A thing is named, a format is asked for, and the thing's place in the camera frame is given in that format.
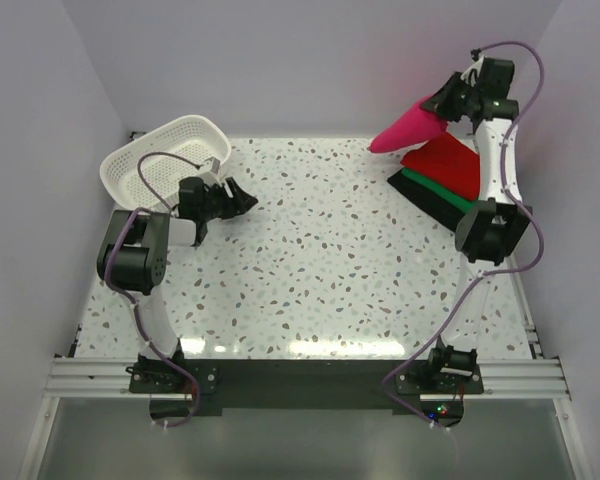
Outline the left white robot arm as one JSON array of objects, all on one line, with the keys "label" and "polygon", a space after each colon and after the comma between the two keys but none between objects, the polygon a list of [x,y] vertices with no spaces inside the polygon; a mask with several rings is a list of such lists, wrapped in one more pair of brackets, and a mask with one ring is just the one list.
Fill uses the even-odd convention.
[{"label": "left white robot arm", "polygon": [[258,199],[231,177],[209,185],[199,177],[179,182],[176,203],[162,213],[145,208],[112,213],[96,261],[99,278],[124,297],[139,339],[139,357],[158,361],[153,382],[165,392],[180,390],[187,368],[178,362],[181,343],[166,312],[161,284],[166,276],[171,224],[182,220],[184,244],[198,247],[213,220],[229,220],[251,211]]}]

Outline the magenta pink t-shirt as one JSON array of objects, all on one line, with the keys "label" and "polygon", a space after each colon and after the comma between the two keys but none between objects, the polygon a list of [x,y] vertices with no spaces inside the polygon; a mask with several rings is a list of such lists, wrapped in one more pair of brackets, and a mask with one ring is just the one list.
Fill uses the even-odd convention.
[{"label": "magenta pink t-shirt", "polygon": [[428,142],[447,131],[448,122],[422,108],[428,97],[414,103],[398,120],[378,134],[369,147],[371,153],[390,153]]}]

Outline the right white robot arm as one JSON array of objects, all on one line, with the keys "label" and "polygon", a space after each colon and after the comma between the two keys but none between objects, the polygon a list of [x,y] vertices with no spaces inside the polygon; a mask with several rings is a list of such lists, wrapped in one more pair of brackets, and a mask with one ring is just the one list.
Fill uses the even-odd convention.
[{"label": "right white robot arm", "polygon": [[479,156],[477,200],[456,226],[460,253],[457,294],[449,318],[429,353],[425,379],[439,393],[477,372],[479,320],[492,278],[514,251],[530,220],[521,210],[515,140],[519,104],[508,97],[515,73],[510,60],[472,53],[473,63],[456,72],[423,104],[426,111],[457,122],[471,121]]}]

